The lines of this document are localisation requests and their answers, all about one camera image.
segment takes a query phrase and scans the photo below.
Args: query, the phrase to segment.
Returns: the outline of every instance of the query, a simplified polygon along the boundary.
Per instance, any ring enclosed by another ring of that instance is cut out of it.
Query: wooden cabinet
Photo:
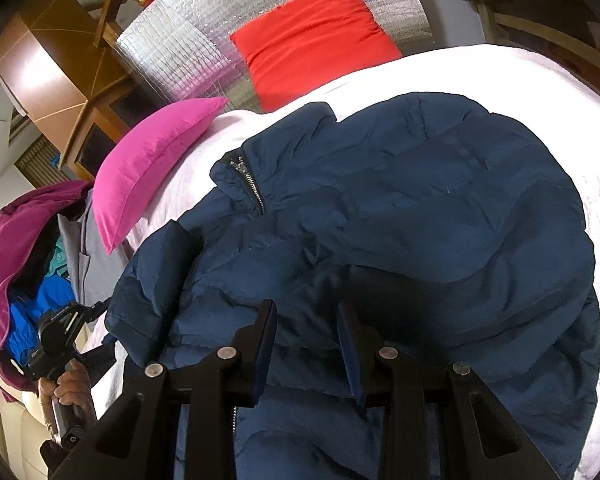
[[[157,108],[138,98],[111,47],[96,46],[97,26],[77,0],[27,0],[0,37],[5,85],[61,165],[88,180],[142,113]]]

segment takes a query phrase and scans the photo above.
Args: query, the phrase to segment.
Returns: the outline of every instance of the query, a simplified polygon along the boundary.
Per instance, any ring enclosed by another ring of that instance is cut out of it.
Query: magenta jacket
[[[35,189],[0,210],[0,350],[9,331],[7,289],[26,263],[46,223],[65,207],[85,198],[91,182],[71,180]],[[0,362],[0,375],[18,390],[32,383],[10,363]]]

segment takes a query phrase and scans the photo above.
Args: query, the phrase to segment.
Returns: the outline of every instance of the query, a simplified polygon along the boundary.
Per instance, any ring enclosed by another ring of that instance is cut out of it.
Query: white bedsheet
[[[595,245],[594,286],[600,301],[600,97],[538,54],[493,45],[426,52],[356,72],[272,114],[235,111],[218,117],[165,181],[128,236],[129,245],[136,249],[149,234],[199,202],[214,186],[208,176],[211,166],[225,152],[307,102],[327,102],[342,120],[371,104],[413,91],[465,95],[491,112],[526,124],[545,143],[582,197],[587,233]],[[94,391],[100,397],[99,411],[122,384],[121,370],[118,366]],[[600,380],[598,406],[575,478],[592,479],[599,469]]]

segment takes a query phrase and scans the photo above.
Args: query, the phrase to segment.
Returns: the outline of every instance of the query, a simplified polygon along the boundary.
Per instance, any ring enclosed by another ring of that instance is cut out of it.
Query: silver insulation foil
[[[287,0],[155,0],[120,35],[118,53],[168,102],[225,96],[228,108],[261,112],[249,70],[229,39]],[[403,54],[432,47],[419,0],[364,0]]]

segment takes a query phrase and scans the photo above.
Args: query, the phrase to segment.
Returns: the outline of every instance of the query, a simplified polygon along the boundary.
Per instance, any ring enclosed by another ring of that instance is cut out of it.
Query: jacket zipper
[[[256,200],[260,205],[260,213],[264,213],[264,200],[262,199],[262,195],[258,191],[258,186],[256,186],[256,181],[251,172],[249,171],[247,163],[244,161],[244,157],[239,155],[237,160],[232,158],[231,160],[229,160],[229,165],[232,168],[234,168],[235,171],[240,173],[241,176],[244,177],[245,182],[251,188],[251,192],[253,193],[254,197],[256,197]]]

